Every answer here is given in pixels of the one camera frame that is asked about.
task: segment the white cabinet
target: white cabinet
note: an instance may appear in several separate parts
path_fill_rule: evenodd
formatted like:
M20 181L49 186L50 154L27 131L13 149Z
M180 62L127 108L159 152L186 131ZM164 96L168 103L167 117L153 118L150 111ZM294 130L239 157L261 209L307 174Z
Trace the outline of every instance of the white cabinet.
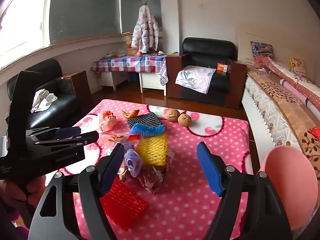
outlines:
M100 86L113 87L116 91L116 85L128 80L129 73L127 71L121 72L101 72Z
M161 85L159 73L139 73L140 90L143 93L144 88L161 89L164 91L164 96L167 95L166 86Z

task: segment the human hand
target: human hand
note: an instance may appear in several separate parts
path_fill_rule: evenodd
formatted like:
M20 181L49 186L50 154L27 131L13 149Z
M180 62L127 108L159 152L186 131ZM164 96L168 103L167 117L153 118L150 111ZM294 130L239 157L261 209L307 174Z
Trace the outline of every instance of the human hand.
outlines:
M10 206L14 205L14 200L27 201L30 205L36 207L45 190L45 175L33 179L26 185L26 189L30 194L28 197L25 193L12 181L0 180L0 197Z

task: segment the window sill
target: window sill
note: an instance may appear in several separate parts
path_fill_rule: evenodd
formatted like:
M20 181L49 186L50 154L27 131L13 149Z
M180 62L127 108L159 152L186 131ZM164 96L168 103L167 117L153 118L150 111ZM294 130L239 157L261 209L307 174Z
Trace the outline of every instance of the window sill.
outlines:
M0 69L0 85L5 84L10 78L21 70L25 70L46 59L68 53L78 49L84 49L103 44L123 42L124 38L120 34L89 37L79 40L66 41L38 49L26 56L20 57L14 62Z

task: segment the pink floral jacket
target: pink floral jacket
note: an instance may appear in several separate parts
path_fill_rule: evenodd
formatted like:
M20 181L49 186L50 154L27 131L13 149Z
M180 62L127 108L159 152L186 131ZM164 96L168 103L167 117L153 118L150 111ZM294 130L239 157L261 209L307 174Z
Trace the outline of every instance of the pink floral jacket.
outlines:
M147 53L150 48L158 49L159 27L147 5L139 9L139 18L132 35L131 46Z

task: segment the wooden floor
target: wooden floor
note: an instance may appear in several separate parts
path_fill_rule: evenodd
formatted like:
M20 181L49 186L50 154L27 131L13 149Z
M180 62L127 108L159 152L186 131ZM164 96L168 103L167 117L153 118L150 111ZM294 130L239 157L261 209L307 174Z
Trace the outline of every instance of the wooden floor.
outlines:
M248 121L247 115L242 105L239 109L235 110L220 106L191 102L187 100L167 98L163 95L162 90L146 89L143 93L141 93L138 82L124 82L117 86L116 92L113 91L112 87L103 87L102 90L99 90L92 94L92 98L95 105L97 105L103 99L113 99L138 104L183 109L192 112L219 115L223 117L230 117ZM260 169L260 165L257 148L254 142L251 128L249 128L249 139L253 172L256 173Z

